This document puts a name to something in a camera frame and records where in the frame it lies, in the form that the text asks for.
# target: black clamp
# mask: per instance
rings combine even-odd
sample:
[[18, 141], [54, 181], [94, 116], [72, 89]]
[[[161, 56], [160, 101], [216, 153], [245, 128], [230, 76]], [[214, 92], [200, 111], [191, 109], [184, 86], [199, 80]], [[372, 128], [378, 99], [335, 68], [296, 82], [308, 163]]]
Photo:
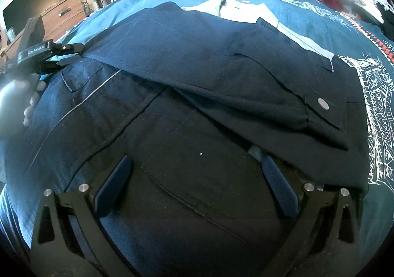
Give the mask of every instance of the black clamp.
[[[130, 157], [123, 155], [91, 185], [81, 184], [77, 190], [62, 194], [44, 191], [32, 239], [31, 267], [36, 276], [136, 276], [98, 221], [112, 209], [131, 169]], [[84, 258], [69, 215], [76, 216], [98, 266]]]
[[359, 227], [348, 189], [301, 184], [294, 174], [282, 173], [273, 164], [265, 155], [263, 173], [284, 214], [294, 214], [297, 221], [258, 277], [355, 276], [360, 268]]
[[4, 64], [4, 72], [0, 75], [0, 88], [14, 79], [25, 79], [32, 73], [54, 73], [62, 67], [57, 65], [57, 61], [47, 59], [83, 50], [82, 43], [62, 45], [54, 43], [53, 40], [43, 42], [44, 35], [42, 17], [29, 18], [20, 39], [17, 57], [7, 60]]

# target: red triangle pattern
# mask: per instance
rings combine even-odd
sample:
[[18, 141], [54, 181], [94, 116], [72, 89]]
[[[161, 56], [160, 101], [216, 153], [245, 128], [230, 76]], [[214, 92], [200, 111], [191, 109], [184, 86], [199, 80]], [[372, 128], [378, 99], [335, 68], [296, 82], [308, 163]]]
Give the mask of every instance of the red triangle pattern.
[[[352, 23], [352, 21], [351, 20], [349, 20], [349, 19], [347, 19], [353, 26], [355, 26], [356, 27], [356, 25], [354, 24], [354, 23]], [[387, 57], [391, 60], [391, 62], [393, 62], [394, 63], [394, 55], [393, 55], [393, 53], [387, 48], [387, 46], [386, 45], [384, 45], [378, 38], [376, 38], [375, 37], [375, 35], [373, 35], [372, 33], [370, 33], [370, 32], [368, 32], [368, 31], [364, 31], [364, 30], [362, 30], [362, 32], [364, 33], [364, 34], [367, 34], [367, 37], [369, 38], [369, 39], [371, 39], [373, 42], [374, 42], [374, 44], [377, 46], [377, 47], [379, 47], [385, 54], [387, 54]]]

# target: metal snap button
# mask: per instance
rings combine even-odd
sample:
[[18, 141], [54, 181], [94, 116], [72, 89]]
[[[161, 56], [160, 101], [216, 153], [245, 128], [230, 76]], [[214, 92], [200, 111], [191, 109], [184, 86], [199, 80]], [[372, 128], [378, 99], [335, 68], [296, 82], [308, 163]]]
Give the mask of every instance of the metal snap button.
[[319, 103], [320, 107], [323, 108], [324, 110], [330, 109], [330, 106], [328, 106], [327, 102], [323, 98], [319, 98], [318, 103]]

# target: human hand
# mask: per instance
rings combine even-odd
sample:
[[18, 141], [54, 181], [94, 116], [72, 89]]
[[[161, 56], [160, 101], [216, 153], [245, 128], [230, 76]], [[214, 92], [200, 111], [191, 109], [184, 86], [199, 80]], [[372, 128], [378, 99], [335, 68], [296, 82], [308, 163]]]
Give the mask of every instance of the human hand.
[[38, 92], [47, 86], [39, 78], [31, 74], [25, 80], [13, 80], [0, 91], [0, 138], [14, 136], [31, 124], [40, 100]]

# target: blue bedspread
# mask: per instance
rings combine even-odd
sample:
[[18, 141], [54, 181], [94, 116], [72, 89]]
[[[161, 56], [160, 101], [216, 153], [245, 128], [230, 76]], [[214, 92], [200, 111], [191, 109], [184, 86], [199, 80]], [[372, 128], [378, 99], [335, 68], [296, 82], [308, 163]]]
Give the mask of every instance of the blue bedspread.
[[[78, 24], [60, 41], [86, 43], [131, 14], [168, 1], [185, 7], [196, 6], [207, 0], [120, 0]], [[366, 100], [370, 134], [369, 191], [364, 199], [360, 231], [361, 255], [367, 262], [393, 224], [394, 118], [391, 99], [394, 91], [394, 66], [390, 51], [394, 51], [394, 47], [377, 26], [352, 21], [316, 0], [237, 1], [264, 3], [282, 24], [299, 35], [311, 38], [322, 48], [342, 56], [344, 65], [348, 64], [358, 72]]]

